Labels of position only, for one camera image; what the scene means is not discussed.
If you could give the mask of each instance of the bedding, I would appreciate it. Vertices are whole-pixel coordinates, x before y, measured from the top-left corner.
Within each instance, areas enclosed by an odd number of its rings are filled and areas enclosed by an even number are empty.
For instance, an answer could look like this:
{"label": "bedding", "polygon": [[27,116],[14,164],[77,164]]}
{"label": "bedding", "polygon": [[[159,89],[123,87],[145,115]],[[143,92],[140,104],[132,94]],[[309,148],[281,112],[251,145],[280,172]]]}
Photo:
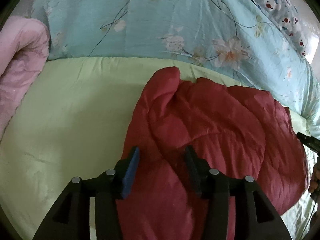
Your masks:
{"label": "bedding", "polygon": [[49,55],[49,31],[36,19],[11,16],[0,32],[0,141]]}
{"label": "bedding", "polygon": [[290,0],[254,0],[254,2],[304,57],[310,50],[307,48],[308,39],[306,38],[309,35],[295,5]]}
{"label": "bedding", "polygon": [[[140,149],[131,194],[117,202],[124,239],[201,239],[208,201],[190,186],[188,145],[228,177],[253,176],[280,215],[306,189],[305,153],[288,108],[267,91],[181,81],[178,68],[164,68],[143,89],[124,142],[122,158]],[[227,240],[235,238],[235,216],[233,198]]]}
{"label": "bedding", "polygon": [[320,88],[308,62],[252,0],[35,0],[49,59],[177,59],[268,90],[320,138]]}
{"label": "bedding", "polygon": [[[177,66],[180,78],[226,86],[239,81],[169,59],[73,58],[49,61],[11,119],[0,144],[0,204],[23,239],[31,239],[74,176],[89,179],[121,158],[132,112],[155,71]],[[306,120],[290,111],[292,126],[309,134]],[[316,156],[306,149],[308,170]],[[282,218],[293,239],[310,217],[310,194]],[[94,222],[91,220],[92,238]]]}

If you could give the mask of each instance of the pillow with bear print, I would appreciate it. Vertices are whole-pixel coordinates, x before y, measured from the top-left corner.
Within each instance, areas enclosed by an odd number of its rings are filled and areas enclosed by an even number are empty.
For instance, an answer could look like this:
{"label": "pillow with bear print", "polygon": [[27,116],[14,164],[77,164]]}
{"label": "pillow with bear print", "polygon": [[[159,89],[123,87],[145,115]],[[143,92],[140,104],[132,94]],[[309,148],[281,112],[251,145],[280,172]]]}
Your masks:
{"label": "pillow with bear print", "polygon": [[307,39],[301,28],[298,11],[289,0],[254,0],[267,17],[292,41],[297,52],[304,57]]}

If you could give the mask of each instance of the hand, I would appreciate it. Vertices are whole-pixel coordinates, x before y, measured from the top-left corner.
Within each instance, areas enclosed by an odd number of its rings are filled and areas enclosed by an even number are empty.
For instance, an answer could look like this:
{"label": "hand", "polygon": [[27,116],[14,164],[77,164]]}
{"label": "hand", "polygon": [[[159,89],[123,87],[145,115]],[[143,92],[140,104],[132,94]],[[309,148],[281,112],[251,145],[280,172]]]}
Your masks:
{"label": "hand", "polygon": [[310,181],[310,187],[309,187],[310,193],[312,193],[318,187],[318,182],[317,182],[318,179],[320,179],[320,171],[318,170],[317,165],[315,165],[313,167],[313,173]]}

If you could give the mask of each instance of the metal screw head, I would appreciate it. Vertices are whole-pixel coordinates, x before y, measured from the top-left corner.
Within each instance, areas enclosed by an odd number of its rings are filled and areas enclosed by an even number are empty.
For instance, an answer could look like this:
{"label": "metal screw head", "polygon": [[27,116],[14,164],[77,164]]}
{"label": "metal screw head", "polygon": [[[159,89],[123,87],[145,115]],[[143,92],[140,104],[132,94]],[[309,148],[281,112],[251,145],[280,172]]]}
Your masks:
{"label": "metal screw head", "polygon": [[108,169],[108,170],[106,171],[106,174],[107,174],[108,176],[115,175],[115,174],[116,174],[116,170],[114,170],[114,169]]}
{"label": "metal screw head", "polygon": [[79,183],[80,182],[80,178],[79,177],[74,177],[74,178],[72,178],[72,183],[74,183],[74,184],[77,184],[77,183]]}
{"label": "metal screw head", "polygon": [[254,178],[250,175],[244,177],[247,182],[254,182]]}
{"label": "metal screw head", "polygon": [[217,169],[210,169],[209,173],[212,174],[212,175],[218,175],[219,171]]}

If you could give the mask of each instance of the light green bed sheet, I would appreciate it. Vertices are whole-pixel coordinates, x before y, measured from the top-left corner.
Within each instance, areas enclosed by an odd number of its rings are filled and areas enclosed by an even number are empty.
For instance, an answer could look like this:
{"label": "light green bed sheet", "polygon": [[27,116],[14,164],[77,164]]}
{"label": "light green bed sheet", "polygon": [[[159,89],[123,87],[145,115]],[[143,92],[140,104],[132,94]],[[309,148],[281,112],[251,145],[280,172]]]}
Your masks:
{"label": "light green bed sheet", "polygon": [[[72,177],[89,179],[114,167],[144,85],[168,66],[177,66],[183,80],[206,77],[226,86],[241,85],[168,59],[95,57],[46,63],[0,144],[0,204],[23,239],[32,239]],[[294,130],[307,134],[305,119],[294,112],[291,117]],[[311,170],[316,158],[306,152]],[[283,215],[293,239],[300,236],[311,204],[305,193]],[[94,239],[93,222],[91,226]]]}

